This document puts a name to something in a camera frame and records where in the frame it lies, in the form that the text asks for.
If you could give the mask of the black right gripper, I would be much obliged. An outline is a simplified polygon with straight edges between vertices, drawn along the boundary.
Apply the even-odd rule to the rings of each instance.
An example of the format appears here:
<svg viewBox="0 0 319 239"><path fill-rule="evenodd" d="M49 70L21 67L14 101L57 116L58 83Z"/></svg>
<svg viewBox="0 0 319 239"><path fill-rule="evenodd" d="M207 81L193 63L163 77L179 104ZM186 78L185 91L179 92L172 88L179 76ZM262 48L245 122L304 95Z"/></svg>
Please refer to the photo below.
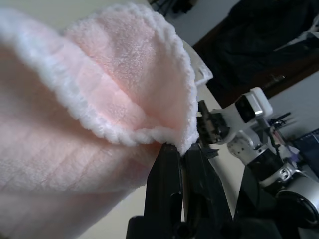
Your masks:
<svg viewBox="0 0 319 239"><path fill-rule="evenodd" d="M221 113L211 113L204 100L198 102L197 132L203 155L207 159L218 156L218 149L212 149L210 145L220 143L230 132Z"/></svg>

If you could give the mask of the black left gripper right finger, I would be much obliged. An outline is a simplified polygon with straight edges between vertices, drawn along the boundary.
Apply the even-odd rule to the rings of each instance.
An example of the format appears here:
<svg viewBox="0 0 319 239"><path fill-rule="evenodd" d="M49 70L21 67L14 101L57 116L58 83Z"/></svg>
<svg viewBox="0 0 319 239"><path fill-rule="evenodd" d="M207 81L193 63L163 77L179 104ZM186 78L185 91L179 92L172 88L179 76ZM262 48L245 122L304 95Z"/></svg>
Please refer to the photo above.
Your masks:
<svg viewBox="0 0 319 239"><path fill-rule="evenodd" d="M232 221L221 180L198 145L193 145L183 157L183 189L188 222Z"/></svg>

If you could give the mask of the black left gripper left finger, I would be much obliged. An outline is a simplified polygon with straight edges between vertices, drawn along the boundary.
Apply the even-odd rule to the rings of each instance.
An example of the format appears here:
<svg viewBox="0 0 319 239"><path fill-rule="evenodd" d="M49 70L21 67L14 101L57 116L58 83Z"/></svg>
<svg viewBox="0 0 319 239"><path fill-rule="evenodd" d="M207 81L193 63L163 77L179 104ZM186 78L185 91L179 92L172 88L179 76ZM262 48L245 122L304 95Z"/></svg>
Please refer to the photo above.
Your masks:
<svg viewBox="0 0 319 239"><path fill-rule="evenodd" d="M145 216L179 221L183 199L180 154L163 144L147 179Z"/></svg>

